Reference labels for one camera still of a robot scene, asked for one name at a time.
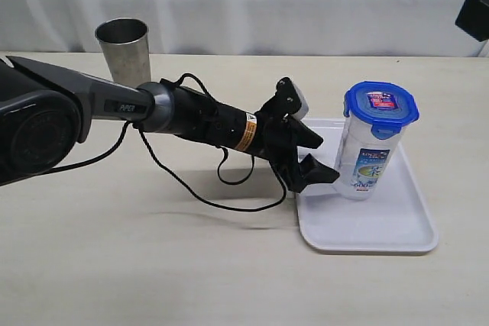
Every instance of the white backdrop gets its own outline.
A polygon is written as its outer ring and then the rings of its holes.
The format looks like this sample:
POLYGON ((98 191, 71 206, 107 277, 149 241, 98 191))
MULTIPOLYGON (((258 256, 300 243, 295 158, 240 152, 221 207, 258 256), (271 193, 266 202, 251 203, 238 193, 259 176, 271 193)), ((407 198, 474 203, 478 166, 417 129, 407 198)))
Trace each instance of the white backdrop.
POLYGON ((132 16, 153 53, 477 56, 464 0, 0 0, 0 50, 99 51, 96 26, 132 16))

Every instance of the white table surface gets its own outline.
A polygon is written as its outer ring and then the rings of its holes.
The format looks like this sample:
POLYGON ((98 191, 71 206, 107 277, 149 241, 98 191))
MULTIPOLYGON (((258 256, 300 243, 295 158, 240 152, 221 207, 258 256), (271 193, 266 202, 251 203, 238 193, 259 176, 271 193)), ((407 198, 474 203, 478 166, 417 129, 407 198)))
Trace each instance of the white table surface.
MULTIPOLYGON (((109 77, 101 54, 21 55, 109 77)), ((2 326, 489 323, 489 60, 153 55, 151 63, 155 80, 195 73, 217 99, 249 111, 290 76, 310 117, 341 117, 343 94, 362 80, 404 86, 421 118, 403 145, 438 248, 424 257, 318 254, 301 238, 291 200, 257 214, 207 207, 156 167, 131 129, 101 163, 0 188, 2 326)), ((68 161, 106 150, 120 127, 97 121, 68 161)), ((206 198, 252 206, 280 194, 264 163, 229 188, 215 176, 219 150, 150 140, 206 198)), ((225 173, 238 177, 248 164, 232 153, 225 173)))

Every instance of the clear plastic bottle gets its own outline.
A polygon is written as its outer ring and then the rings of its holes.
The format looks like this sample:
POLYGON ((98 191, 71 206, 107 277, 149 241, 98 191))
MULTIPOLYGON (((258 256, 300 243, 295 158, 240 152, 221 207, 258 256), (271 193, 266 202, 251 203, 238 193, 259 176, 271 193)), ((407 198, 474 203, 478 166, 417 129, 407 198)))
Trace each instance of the clear plastic bottle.
POLYGON ((361 82, 345 94, 345 127, 335 190, 348 199, 372 195, 407 125, 419 118, 414 98, 392 83, 361 82))

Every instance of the plastic tray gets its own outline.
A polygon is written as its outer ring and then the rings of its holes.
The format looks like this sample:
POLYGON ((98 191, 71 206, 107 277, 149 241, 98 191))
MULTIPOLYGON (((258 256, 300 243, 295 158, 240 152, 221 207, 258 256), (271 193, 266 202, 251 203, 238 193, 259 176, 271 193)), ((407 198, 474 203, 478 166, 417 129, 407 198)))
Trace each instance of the plastic tray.
MULTIPOLYGON (((325 140, 311 153, 332 166, 344 121, 303 122, 325 140)), ((300 158, 307 153, 300 149, 300 158)), ((296 201, 302 236, 310 246, 326 253, 420 255, 438 243, 438 234, 401 144, 369 199, 344 199, 331 185, 319 184, 306 188, 296 201)))

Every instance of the blue lid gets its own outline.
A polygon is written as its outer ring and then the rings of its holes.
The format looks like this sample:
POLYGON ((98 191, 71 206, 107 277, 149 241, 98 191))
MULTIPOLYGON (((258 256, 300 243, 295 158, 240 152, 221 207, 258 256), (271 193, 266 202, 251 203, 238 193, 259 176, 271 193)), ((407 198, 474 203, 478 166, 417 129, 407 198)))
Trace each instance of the blue lid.
POLYGON ((377 139, 388 139, 419 118, 413 96, 386 82, 360 82, 345 94, 345 117, 350 112, 372 125, 377 139))

